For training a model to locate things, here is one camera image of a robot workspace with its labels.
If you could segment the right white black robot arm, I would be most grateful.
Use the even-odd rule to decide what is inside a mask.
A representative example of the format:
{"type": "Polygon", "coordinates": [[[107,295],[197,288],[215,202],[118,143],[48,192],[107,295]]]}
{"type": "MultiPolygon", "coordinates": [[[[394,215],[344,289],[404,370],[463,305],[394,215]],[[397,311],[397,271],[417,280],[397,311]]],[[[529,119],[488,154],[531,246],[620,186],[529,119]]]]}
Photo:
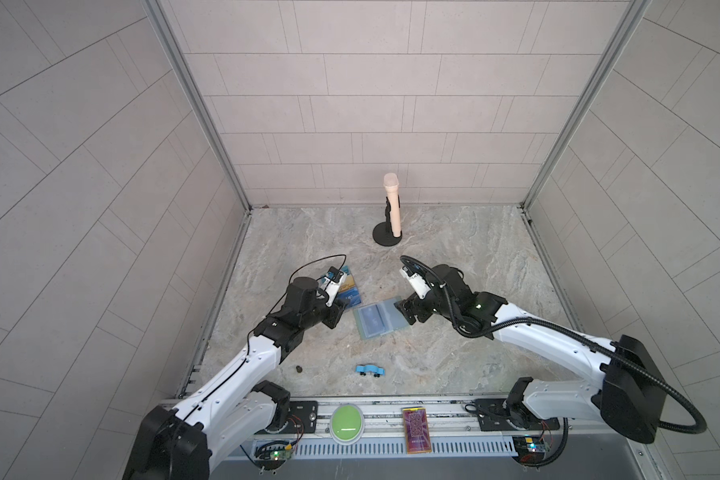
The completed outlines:
{"type": "Polygon", "coordinates": [[[465,338],[522,347],[576,376],[554,382],[521,377],[486,417],[518,430],[535,430],[550,420],[602,421],[630,440],[654,442],[666,393],[625,366],[630,360],[651,374],[658,372],[639,341],[623,337],[612,342],[546,321],[501,296],[472,291],[462,271],[446,264],[430,268],[409,256],[401,262],[414,292],[395,307],[409,324],[440,315],[465,338]]]}

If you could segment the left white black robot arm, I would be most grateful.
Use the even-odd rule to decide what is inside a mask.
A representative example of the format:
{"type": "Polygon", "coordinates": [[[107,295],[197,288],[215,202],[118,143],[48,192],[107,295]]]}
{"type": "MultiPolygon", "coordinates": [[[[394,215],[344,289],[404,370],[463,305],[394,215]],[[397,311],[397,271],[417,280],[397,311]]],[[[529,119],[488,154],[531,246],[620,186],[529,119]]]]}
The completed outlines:
{"type": "Polygon", "coordinates": [[[301,344],[307,329],[337,326],[348,303],[337,296],[343,272],[332,274],[292,280],[280,309],[264,317],[219,373],[174,406],[154,407],[141,421],[124,478],[207,479],[255,433],[281,429],[290,394],[265,377],[301,344]]]}

